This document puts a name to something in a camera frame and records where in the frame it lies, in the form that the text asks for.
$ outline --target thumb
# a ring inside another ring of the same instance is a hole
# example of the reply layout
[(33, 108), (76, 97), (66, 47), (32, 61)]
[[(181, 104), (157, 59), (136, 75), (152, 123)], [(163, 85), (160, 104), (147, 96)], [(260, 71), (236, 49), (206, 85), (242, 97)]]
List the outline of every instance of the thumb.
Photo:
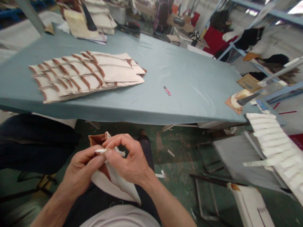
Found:
[(118, 167), (121, 167), (121, 164), (125, 163), (126, 161), (126, 159), (122, 158), (120, 154), (118, 154), (112, 149), (107, 149), (104, 155), (106, 156), (108, 162), (116, 169)]
[(90, 160), (88, 164), (82, 169), (82, 171), (86, 176), (91, 176), (97, 169), (99, 169), (104, 164), (105, 161), (106, 157), (103, 154), (100, 154)]

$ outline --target red box cutter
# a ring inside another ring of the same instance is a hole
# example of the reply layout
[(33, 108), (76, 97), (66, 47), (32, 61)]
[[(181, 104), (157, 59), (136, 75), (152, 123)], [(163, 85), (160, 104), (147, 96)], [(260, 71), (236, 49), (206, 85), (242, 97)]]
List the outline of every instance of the red box cutter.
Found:
[(163, 88), (168, 93), (168, 95), (171, 95), (171, 93), (169, 92), (169, 90), (165, 86), (163, 86)]

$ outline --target dark pants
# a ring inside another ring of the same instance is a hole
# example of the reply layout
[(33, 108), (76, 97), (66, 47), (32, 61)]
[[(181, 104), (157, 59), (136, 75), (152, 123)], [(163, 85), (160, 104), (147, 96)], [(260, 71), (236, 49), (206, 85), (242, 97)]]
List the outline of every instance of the dark pants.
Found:
[[(149, 167), (153, 171), (155, 171), (154, 163), (152, 160), (152, 148), (151, 148), (150, 140), (148, 139), (147, 136), (141, 135), (138, 141), (142, 146)], [(82, 223), (84, 223), (87, 219), (91, 218), (95, 214), (114, 205), (121, 205), (121, 204), (130, 204), (148, 212), (161, 225), (158, 212), (150, 196), (140, 186), (135, 185), (135, 187), (141, 199), (141, 206), (139, 206), (135, 202), (123, 201), (119, 198), (113, 197), (112, 195), (105, 193), (96, 185), (91, 183), (88, 189), (86, 190), (86, 192), (83, 195), (79, 196), (79, 198), (76, 200), (63, 226), (64, 227), (80, 226)]]

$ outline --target forearm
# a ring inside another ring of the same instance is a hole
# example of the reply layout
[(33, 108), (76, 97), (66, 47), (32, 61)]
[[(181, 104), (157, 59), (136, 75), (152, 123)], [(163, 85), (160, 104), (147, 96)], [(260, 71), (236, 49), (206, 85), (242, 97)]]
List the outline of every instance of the forearm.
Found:
[(164, 187), (152, 172), (142, 184), (152, 198), (162, 224), (167, 226), (197, 226), (182, 204)]
[(63, 226), (66, 217), (75, 201), (66, 199), (60, 191), (56, 191), (44, 208), (40, 211), (31, 227)]

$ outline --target wrist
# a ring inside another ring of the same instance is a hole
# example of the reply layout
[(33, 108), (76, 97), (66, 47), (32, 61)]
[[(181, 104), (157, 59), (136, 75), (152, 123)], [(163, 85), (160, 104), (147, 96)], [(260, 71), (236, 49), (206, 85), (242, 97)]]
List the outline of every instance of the wrist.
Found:
[(52, 198), (54, 197), (58, 202), (62, 203), (74, 203), (77, 198), (74, 198), (74, 196), (71, 196), (71, 194), (72, 193), (69, 193), (68, 190), (65, 190), (60, 184)]
[(156, 181), (158, 181), (158, 178), (156, 177), (154, 171), (151, 168), (148, 168), (145, 178), (141, 182), (140, 186), (148, 193), (152, 190), (152, 187), (155, 185)]

